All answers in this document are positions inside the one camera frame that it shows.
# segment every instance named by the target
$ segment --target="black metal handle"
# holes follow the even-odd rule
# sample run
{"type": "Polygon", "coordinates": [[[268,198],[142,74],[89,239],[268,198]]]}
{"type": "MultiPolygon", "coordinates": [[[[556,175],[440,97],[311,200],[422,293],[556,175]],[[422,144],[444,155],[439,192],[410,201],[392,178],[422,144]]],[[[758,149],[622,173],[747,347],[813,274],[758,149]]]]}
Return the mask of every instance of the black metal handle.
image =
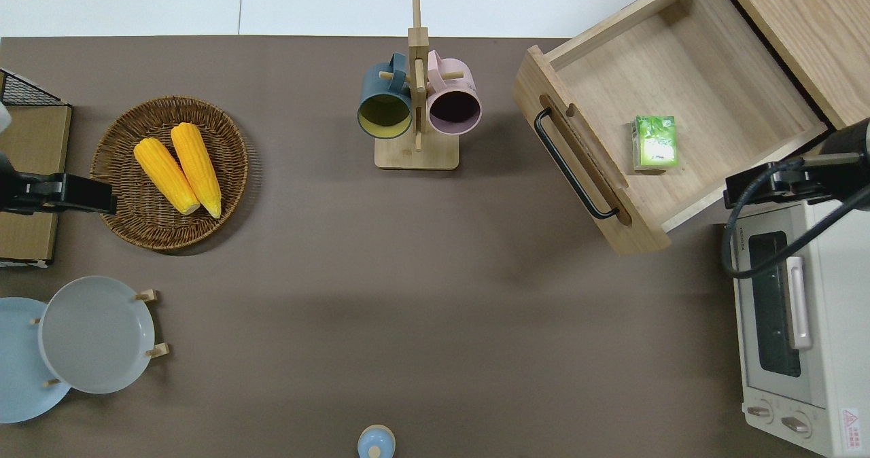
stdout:
{"type": "Polygon", "coordinates": [[[580,201],[583,202],[583,205],[587,208],[591,216],[596,217],[596,219],[604,220],[609,219],[609,217],[615,216],[619,213],[619,208],[613,208],[611,211],[600,211],[597,209],[591,198],[587,192],[583,189],[583,186],[577,180],[577,177],[574,176],[574,172],[571,171],[571,168],[568,167],[568,163],[562,158],[562,154],[559,154],[556,146],[553,145],[550,137],[547,136],[547,133],[544,131],[544,127],[541,126],[541,119],[543,117],[547,117],[550,113],[553,112],[552,108],[544,108],[544,111],[538,113],[538,116],[535,117],[535,133],[538,133],[538,138],[541,139],[541,142],[544,143],[544,147],[546,147],[547,152],[550,152],[550,155],[553,156],[553,160],[556,161],[559,169],[562,170],[562,173],[565,174],[565,178],[568,180],[568,183],[571,184],[571,188],[574,188],[574,192],[580,197],[580,201]]]}

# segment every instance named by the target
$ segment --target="corn cob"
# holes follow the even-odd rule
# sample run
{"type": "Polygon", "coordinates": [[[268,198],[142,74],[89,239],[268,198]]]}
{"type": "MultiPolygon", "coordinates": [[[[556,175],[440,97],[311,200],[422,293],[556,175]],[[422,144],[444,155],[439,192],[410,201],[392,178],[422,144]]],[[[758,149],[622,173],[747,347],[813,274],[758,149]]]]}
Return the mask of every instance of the corn cob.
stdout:
{"type": "Polygon", "coordinates": [[[133,148],[133,155],[172,207],[182,215],[189,215],[199,208],[199,201],[184,173],[159,140],[153,137],[142,139],[133,148]]]}
{"type": "Polygon", "coordinates": [[[203,136],[195,124],[180,123],[172,128],[172,145],[181,161],[190,187],[206,210],[215,219],[220,218],[220,185],[215,168],[205,149],[203,136]]]}

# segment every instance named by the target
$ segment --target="oven door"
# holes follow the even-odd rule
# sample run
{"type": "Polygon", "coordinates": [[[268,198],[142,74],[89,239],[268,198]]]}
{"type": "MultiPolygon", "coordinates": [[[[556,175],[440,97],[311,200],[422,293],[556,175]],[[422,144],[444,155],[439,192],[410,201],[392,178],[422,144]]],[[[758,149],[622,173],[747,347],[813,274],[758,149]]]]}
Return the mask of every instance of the oven door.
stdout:
{"type": "MultiPolygon", "coordinates": [[[[804,205],[737,221],[739,269],[758,265],[807,230],[804,205]]],[[[775,271],[737,282],[746,386],[824,408],[820,345],[814,334],[813,243],[775,271]]]]}

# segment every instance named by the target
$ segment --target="white wall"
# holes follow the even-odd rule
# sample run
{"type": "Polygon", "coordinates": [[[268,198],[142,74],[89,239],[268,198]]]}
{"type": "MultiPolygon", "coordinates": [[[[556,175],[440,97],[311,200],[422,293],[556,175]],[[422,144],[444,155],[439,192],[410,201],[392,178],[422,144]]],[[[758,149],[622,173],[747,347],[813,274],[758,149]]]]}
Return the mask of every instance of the white wall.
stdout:
{"type": "MultiPolygon", "coordinates": [[[[573,37],[634,0],[422,0],[433,37],[573,37]]],[[[396,35],[411,0],[0,0],[0,37],[396,35]]]]}

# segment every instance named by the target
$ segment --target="light blue plate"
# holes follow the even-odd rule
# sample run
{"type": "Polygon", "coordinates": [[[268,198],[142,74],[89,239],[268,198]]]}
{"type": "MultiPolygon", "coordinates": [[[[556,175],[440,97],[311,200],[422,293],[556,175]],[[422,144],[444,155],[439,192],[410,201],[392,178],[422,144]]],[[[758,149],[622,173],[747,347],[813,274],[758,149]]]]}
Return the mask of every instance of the light blue plate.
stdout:
{"type": "Polygon", "coordinates": [[[360,458],[392,458],[396,452],[396,437],[382,424],[369,426],[357,442],[360,458]]]}
{"type": "Polygon", "coordinates": [[[27,421],[63,399],[69,385],[43,387],[55,375],[39,353],[39,319],[46,304],[19,297],[0,298],[0,424],[27,421]]]}

